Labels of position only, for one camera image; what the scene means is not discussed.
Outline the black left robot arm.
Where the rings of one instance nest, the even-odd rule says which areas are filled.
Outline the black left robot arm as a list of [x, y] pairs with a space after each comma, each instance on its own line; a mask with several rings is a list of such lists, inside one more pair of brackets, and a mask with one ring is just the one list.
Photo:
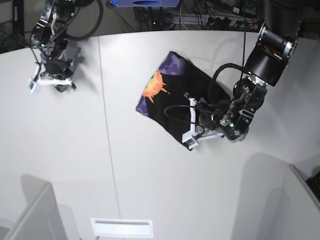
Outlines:
[[[184, 144], [193, 148], [201, 140], [225, 137], [238, 142], [246, 137], [256, 111], [264, 103], [267, 87], [277, 84], [297, 47], [306, 3], [305, 0], [264, 1], [264, 23], [246, 62], [242, 66], [226, 63], [215, 71], [209, 83], [208, 102], [189, 98], [190, 129], [182, 135]], [[233, 87], [233, 97], [218, 95], [217, 78], [225, 69], [241, 72]]]

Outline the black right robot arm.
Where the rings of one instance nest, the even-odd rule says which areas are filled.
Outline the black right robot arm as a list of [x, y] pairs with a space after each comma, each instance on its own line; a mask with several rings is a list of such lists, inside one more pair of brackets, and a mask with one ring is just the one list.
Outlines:
[[73, 60], [66, 58], [65, 50], [69, 40], [83, 41], [97, 31], [104, 14], [102, 1], [96, 2], [98, 16], [92, 30], [83, 36], [72, 36], [67, 30], [80, 9], [92, 3], [92, 0], [46, 0], [40, 19], [31, 31], [30, 40], [26, 40], [22, 35], [18, 36], [22, 46], [31, 51], [40, 51], [40, 60], [35, 60], [35, 72], [27, 82], [31, 93], [42, 86], [53, 86], [60, 93], [68, 88], [77, 89], [72, 80]]

